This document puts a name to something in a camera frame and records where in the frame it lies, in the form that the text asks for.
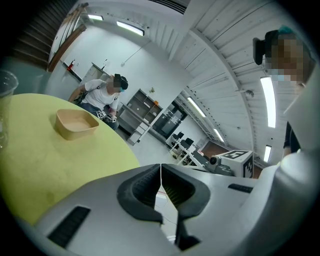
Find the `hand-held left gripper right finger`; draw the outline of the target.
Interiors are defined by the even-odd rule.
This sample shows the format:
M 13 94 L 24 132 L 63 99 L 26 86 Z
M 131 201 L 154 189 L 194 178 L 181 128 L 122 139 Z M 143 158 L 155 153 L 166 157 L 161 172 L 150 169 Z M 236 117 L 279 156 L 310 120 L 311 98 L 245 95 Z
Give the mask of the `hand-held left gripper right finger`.
M 161 165 L 161 183 L 177 210 L 174 244 L 163 256 L 251 256 L 252 242 L 237 215 L 257 179 Z

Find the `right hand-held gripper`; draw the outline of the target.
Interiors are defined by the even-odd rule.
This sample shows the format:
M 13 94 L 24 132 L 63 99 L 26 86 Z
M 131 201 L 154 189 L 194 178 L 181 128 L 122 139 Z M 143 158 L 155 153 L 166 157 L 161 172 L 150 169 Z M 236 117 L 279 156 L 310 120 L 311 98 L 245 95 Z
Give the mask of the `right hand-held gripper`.
M 232 150 L 213 155 L 209 159 L 208 170 L 225 176 L 252 178 L 254 174 L 253 152 Z

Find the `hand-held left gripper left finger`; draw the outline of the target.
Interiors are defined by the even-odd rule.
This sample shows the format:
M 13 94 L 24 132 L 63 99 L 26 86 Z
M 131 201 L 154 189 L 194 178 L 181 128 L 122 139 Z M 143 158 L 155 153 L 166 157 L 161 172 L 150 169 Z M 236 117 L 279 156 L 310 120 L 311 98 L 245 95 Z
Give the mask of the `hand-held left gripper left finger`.
M 80 256 L 173 256 L 155 210 L 161 166 L 146 165 L 95 179 L 49 210 L 35 228 Z

